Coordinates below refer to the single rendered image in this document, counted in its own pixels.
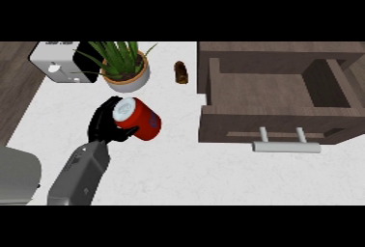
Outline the brown wooden cabinet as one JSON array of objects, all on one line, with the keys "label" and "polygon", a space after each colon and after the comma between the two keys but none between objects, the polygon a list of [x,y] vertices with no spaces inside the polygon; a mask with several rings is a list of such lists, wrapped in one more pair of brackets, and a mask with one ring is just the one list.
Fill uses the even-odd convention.
[{"label": "brown wooden cabinet", "polygon": [[301,74],[315,62],[334,60],[346,69],[365,55],[356,41],[201,41],[196,44],[196,92],[205,92],[208,60],[224,73]]}]

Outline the green potted plant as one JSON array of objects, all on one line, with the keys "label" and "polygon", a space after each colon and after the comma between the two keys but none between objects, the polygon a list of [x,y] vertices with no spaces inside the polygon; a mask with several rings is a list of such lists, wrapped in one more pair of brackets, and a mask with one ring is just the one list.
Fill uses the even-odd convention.
[{"label": "green potted plant", "polygon": [[139,90],[149,79],[149,50],[142,52],[136,41],[90,41],[88,45],[100,58],[81,50],[75,52],[99,66],[99,70],[90,71],[90,74],[99,75],[118,93]]}]

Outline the grey rounded object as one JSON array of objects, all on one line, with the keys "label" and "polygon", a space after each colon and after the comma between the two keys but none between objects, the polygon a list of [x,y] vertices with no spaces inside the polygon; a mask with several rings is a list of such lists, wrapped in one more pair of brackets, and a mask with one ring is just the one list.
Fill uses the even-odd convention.
[{"label": "grey rounded object", "polygon": [[0,206],[25,206],[31,201],[41,178],[37,156],[0,147]]}]

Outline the white toaster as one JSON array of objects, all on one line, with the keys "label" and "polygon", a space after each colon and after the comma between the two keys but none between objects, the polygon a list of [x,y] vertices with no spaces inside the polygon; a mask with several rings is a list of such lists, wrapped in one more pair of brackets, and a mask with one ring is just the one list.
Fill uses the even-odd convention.
[{"label": "white toaster", "polygon": [[28,55],[31,64],[57,83],[94,83],[102,55],[85,41],[40,41]]}]

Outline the red can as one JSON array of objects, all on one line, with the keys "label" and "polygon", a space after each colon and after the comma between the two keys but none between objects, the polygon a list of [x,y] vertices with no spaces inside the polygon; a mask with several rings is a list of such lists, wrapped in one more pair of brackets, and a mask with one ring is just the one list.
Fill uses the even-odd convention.
[{"label": "red can", "polygon": [[122,98],[112,110],[112,119],[122,128],[139,127],[134,136],[143,140],[152,140],[161,130],[161,118],[136,97]]}]

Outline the brown oblong object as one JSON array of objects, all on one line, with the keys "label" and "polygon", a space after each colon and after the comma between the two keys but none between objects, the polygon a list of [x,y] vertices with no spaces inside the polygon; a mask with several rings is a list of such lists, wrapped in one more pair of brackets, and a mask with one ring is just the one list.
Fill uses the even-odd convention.
[{"label": "brown oblong object", "polygon": [[186,84],[187,83],[187,73],[186,73],[186,67],[182,61],[176,61],[174,72],[176,72],[176,82],[179,84]]}]

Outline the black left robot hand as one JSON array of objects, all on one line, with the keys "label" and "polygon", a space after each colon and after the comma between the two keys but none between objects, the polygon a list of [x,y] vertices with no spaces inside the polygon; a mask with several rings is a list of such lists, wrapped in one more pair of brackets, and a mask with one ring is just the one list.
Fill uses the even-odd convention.
[{"label": "black left robot hand", "polygon": [[139,131],[137,125],[130,128],[118,127],[114,122],[112,111],[119,100],[119,96],[112,96],[96,109],[87,129],[88,142],[124,142]]}]

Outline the brown wooden drawer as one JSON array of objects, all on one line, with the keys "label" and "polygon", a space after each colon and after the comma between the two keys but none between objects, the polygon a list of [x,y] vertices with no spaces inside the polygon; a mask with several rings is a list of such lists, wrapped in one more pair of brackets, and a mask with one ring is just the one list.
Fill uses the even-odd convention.
[{"label": "brown wooden drawer", "polygon": [[313,61],[298,74],[254,74],[223,73],[213,58],[208,79],[199,142],[251,143],[261,129],[279,142],[295,141],[301,129],[322,145],[365,134],[365,106],[335,60]]}]

